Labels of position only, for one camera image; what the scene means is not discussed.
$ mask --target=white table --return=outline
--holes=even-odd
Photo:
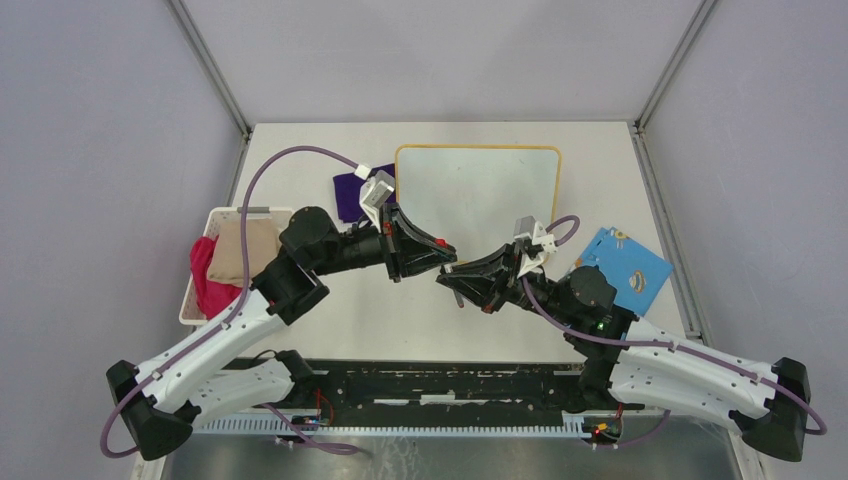
[[[557,214],[580,216],[580,230],[546,264],[557,279],[600,227],[616,226],[660,254],[636,155],[624,122],[260,124],[250,141],[235,194],[240,205],[251,177],[271,155],[315,145],[378,166],[403,144],[552,145],[563,154]],[[268,169],[252,206],[298,209],[317,205],[336,216],[332,177],[349,167],[314,153],[297,153]],[[375,266],[322,277],[330,295],[291,327],[242,356],[271,348],[305,358],[445,362],[582,362],[559,331],[512,305],[493,315],[459,309],[453,292],[435,283],[437,271],[392,283]],[[666,282],[647,317],[683,334]]]

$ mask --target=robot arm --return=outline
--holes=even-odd
[[[808,403],[803,364],[747,360],[666,332],[616,306],[616,289],[597,268],[579,267],[550,280],[533,270],[551,252],[545,247],[552,237],[546,237],[526,217],[517,222],[513,243],[450,272],[443,268],[436,281],[485,313],[512,303],[565,331],[565,340],[587,357],[580,386],[596,403],[644,404],[697,416],[741,434],[763,453],[800,461],[807,412],[769,385],[781,385]]]
[[[373,225],[340,233],[319,207],[298,210],[280,235],[283,248],[253,278],[237,316],[225,323],[239,300],[166,352],[139,365],[120,361],[107,372],[142,457],[159,458],[179,447],[194,427],[253,405],[308,395],[312,371],[294,351],[281,352],[248,370],[215,376],[247,347],[281,330],[329,294],[319,275],[383,263],[389,278],[418,275],[455,262],[456,250],[415,227],[397,204],[385,204],[391,177],[372,177],[361,204]],[[166,362],[176,363],[163,369]]]

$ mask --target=white basket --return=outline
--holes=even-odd
[[[238,211],[241,208],[236,207],[221,207],[209,212],[209,218],[206,220],[206,228],[203,230],[204,237],[214,238],[218,236],[218,230],[224,222],[237,222],[241,215]],[[277,231],[282,232],[289,225],[294,210],[286,207],[250,207],[247,210],[247,218],[270,218],[277,227]],[[206,316],[197,308],[197,296],[194,292],[194,277],[190,277],[186,293],[183,296],[183,306],[180,308],[180,323],[183,325],[203,325],[206,323]]]

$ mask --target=beige cloth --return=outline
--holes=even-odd
[[[250,265],[250,278],[264,270],[277,256],[281,245],[277,235],[277,227],[270,218],[247,221],[247,258]],[[218,243],[215,244],[215,253],[212,254],[212,262],[206,270],[206,279],[241,287],[243,286],[243,268],[239,222],[222,223],[218,233]]]

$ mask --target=metal frame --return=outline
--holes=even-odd
[[[297,417],[314,416],[314,411],[284,414],[289,421]],[[459,438],[592,438],[583,429],[582,415],[562,415],[562,425],[531,425],[508,427],[334,427],[323,426],[313,436],[357,435],[364,437],[416,436],[416,437],[459,437]],[[196,435],[274,435],[294,437],[296,434],[277,416],[270,412],[234,413],[198,428]]]
[[[224,199],[224,203],[221,205],[233,205],[233,200],[236,197],[236,189],[238,188],[238,180],[241,177],[242,170],[244,169],[244,160],[247,158],[247,147],[250,145],[250,139],[252,136],[253,132],[250,132],[249,134],[241,137],[238,160],[236,160],[236,164],[233,167],[233,173],[231,175],[232,180],[230,181],[230,186],[227,188],[227,195]]]
[[[651,163],[651,157],[645,147],[644,132],[640,131],[634,123],[631,125],[630,133],[633,139],[633,148],[636,151],[636,159],[642,171],[642,180],[645,182],[645,190],[648,192],[651,211],[657,224],[663,253],[666,259],[675,266],[670,277],[671,286],[677,297],[677,304],[683,319],[689,327],[685,332],[686,337],[701,340],[705,345],[711,346],[712,337],[709,327],[704,321],[703,310],[698,302],[695,289],[689,281],[688,264],[680,250],[677,230],[663,198],[660,181]]]
[[[224,108],[226,108],[227,114],[232,119],[236,128],[241,132],[244,141],[247,141],[251,132],[250,124],[247,122],[247,118],[245,118],[244,113],[241,111],[238,102],[236,102],[230,86],[227,84],[224,75],[221,73],[221,69],[218,68],[218,64],[215,62],[215,58],[209,51],[209,46],[203,40],[200,30],[197,29],[194,19],[191,18],[188,7],[183,3],[183,0],[165,0],[165,3],[171,10],[174,20],[176,20],[177,25],[183,32],[183,35],[185,35],[192,51],[197,56],[200,66],[206,73],[209,83],[212,84]]]
[[[695,15],[692,16],[692,19],[689,21],[689,25],[683,32],[683,37],[681,37],[680,41],[677,43],[677,47],[674,49],[674,53],[671,54],[671,58],[668,60],[668,63],[660,74],[660,78],[657,80],[656,86],[654,86],[653,91],[651,91],[651,94],[648,96],[645,106],[642,107],[642,112],[639,114],[639,118],[636,119],[635,125],[638,131],[644,131],[645,126],[651,120],[651,116],[653,116],[654,111],[657,109],[657,105],[668,90],[671,80],[680,69],[680,65],[689,55],[692,45],[703,30],[704,25],[707,23],[710,15],[712,15],[716,5],[718,5],[718,2],[719,0],[702,0],[701,4],[698,5]]]
[[[243,371],[257,362],[235,358],[225,370]],[[618,402],[580,392],[579,363],[455,363],[306,359],[334,407],[334,426],[374,428],[556,427],[563,412],[613,411]],[[310,397],[278,408],[315,406]]]

